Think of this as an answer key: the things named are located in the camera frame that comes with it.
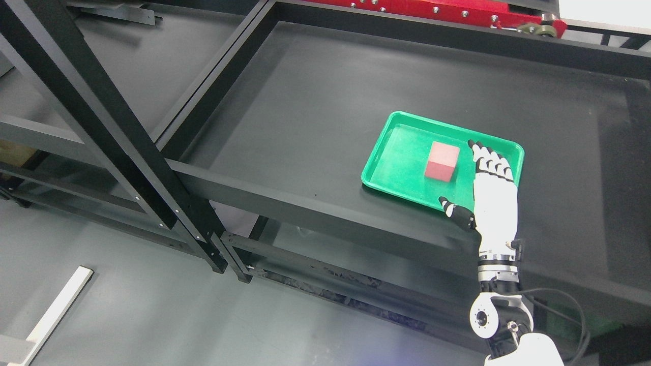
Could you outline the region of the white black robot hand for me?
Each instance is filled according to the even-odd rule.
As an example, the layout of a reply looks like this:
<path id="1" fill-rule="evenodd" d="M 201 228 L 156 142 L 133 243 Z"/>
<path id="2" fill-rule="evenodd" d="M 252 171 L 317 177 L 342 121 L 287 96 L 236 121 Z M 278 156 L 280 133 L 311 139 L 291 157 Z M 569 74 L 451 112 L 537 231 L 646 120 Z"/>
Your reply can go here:
<path id="1" fill-rule="evenodd" d="M 479 141 L 467 143 L 475 165 L 474 209 L 469 210 L 444 196 L 439 197 L 439 203 L 447 218 L 458 227 L 479 234 L 479 257 L 514 256 L 516 250 L 511 242 L 518 231 L 518 186 L 514 183 L 511 164 Z"/>

